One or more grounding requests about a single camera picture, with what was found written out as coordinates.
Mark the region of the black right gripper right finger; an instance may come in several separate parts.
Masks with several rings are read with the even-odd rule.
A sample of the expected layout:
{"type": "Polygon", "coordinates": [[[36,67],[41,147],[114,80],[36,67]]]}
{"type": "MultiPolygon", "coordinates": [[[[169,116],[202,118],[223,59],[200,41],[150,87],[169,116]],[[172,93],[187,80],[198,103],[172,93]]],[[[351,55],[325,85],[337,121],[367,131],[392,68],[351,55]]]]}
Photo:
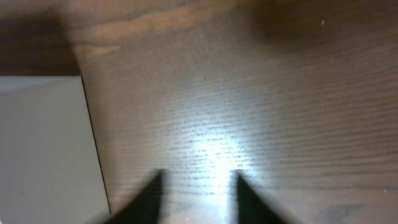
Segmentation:
{"type": "Polygon", "coordinates": [[[288,218],[256,193],[240,170],[235,175],[238,224],[291,224],[288,218]]]}

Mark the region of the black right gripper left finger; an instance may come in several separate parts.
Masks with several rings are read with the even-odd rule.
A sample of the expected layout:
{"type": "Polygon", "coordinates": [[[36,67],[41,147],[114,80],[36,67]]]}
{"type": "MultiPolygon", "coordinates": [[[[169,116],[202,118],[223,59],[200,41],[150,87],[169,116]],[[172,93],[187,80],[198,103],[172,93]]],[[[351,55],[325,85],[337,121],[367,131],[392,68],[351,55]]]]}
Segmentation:
{"type": "Polygon", "coordinates": [[[164,171],[159,170],[136,197],[103,224],[158,224],[164,195],[164,171]]]}

